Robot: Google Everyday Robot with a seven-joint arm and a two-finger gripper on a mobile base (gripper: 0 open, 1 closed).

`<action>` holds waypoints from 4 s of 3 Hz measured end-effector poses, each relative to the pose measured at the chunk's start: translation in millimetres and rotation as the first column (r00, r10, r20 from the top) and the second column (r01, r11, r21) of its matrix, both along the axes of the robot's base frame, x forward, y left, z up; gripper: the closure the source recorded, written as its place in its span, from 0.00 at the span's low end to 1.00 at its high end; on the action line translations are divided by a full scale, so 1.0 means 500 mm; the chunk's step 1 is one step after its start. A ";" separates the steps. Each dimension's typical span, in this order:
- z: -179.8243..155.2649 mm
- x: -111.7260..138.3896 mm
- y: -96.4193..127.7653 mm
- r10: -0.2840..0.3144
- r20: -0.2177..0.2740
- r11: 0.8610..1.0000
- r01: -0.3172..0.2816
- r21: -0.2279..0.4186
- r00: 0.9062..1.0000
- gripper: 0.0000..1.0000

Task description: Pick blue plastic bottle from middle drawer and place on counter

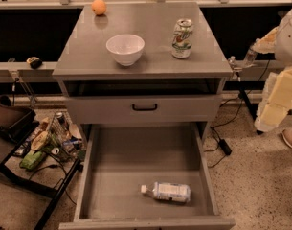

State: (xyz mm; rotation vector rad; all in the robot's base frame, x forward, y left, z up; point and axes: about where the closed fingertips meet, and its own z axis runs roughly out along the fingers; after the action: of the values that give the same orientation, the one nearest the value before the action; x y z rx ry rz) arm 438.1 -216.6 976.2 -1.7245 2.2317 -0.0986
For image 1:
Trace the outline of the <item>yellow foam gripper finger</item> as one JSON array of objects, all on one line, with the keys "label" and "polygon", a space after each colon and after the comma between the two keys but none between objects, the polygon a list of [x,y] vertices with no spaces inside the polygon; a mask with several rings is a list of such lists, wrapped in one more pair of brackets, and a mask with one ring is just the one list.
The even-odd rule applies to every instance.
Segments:
[{"label": "yellow foam gripper finger", "polygon": [[268,132],[278,127],[292,109],[292,67],[270,73],[258,105],[255,128]]},{"label": "yellow foam gripper finger", "polygon": [[276,35],[278,28],[275,27],[262,38],[257,38],[252,49],[261,54],[269,54],[275,52]]}]

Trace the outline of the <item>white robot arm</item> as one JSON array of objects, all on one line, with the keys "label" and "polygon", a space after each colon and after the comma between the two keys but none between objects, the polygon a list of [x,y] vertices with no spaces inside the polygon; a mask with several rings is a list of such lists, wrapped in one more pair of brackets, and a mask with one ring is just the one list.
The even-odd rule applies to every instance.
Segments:
[{"label": "white robot arm", "polygon": [[262,132],[276,128],[292,109],[292,9],[271,30],[252,46],[258,53],[273,53],[285,68],[278,74],[270,73],[258,105],[255,127]]}]

